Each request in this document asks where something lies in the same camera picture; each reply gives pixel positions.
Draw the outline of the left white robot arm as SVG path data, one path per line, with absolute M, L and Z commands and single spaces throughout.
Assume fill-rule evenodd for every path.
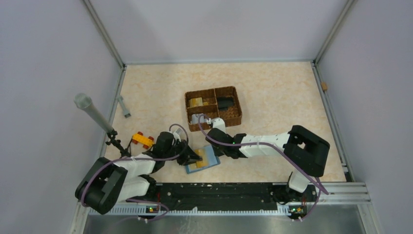
M 121 158 L 99 158 L 75 191 L 75 197 L 83 206 L 102 215 L 116 203 L 130 198 L 153 200 L 156 182 L 150 175 L 163 168 L 166 161 L 175 160 L 179 165 L 187 166 L 202 160 L 189 147 L 188 139 L 181 139 L 177 132 L 161 132 L 155 143 L 136 156 L 131 155 L 130 148 L 122 147 L 116 135 L 116 131 L 110 132 L 106 144 L 119 149 Z

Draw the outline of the gold credit card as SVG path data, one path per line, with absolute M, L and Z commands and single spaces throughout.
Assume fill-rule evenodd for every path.
M 208 160 L 208 156 L 207 156 L 207 152 L 205 148 L 197 149 L 195 150 L 195 153 L 201 158 L 201 160 L 196 161 L 195 163 L 190 164 L 188 166 L 188 170 L 190 172 L 196 171 L 198 169 L 203 169 L 209 165 L 209 160 Z

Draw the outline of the blue leather card holder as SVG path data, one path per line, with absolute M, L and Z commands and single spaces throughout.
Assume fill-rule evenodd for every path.
M 185 166 L 186 173 L 192 174 L 221 164 L 211 145 L 194 150 L 201 157 L 201 161 Z

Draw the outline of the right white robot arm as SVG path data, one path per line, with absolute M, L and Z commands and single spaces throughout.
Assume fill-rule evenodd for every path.
M 286 196 L 292 201 L 305 195 L 309 183 L 328 194 L 319 179 L 324 175 L 330 143 L 301 125 L 292 126 L 286 133 L 267 136 L 245 133 L 230 136 L 217 127 L 203 134 L 215 149 L 233 159 L 255 156 L 286 159 L 295 168 L 285 188 Z

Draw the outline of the woven wicker tray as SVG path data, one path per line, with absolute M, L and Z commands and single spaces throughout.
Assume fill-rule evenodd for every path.
M 229 107 L 226 111 L 219 111 L 217 106 L 217 97 L 233 97 L 234 106 Z M 203 98 L 209 105 L 189 108 L 188 101 L 191 98 Z M 204 89 L 198 91 L 188 91 L 184 94 L 186 105 L 186 115 L 188 119 L 189 130 L 197 132 L 200 130 L 198 123 L 201 123 L 203 129 L 209 129 L 206 124 L 206 118 L 202 117 L 198 120 L 200 114 L 205 114 L 209 118 L 220 117 L 225 121 L 226 127 L 241 125 L 242 123 L 242 108 L 238 98 L 237 89 L 234 86 L 225 86 L 219 88 Z

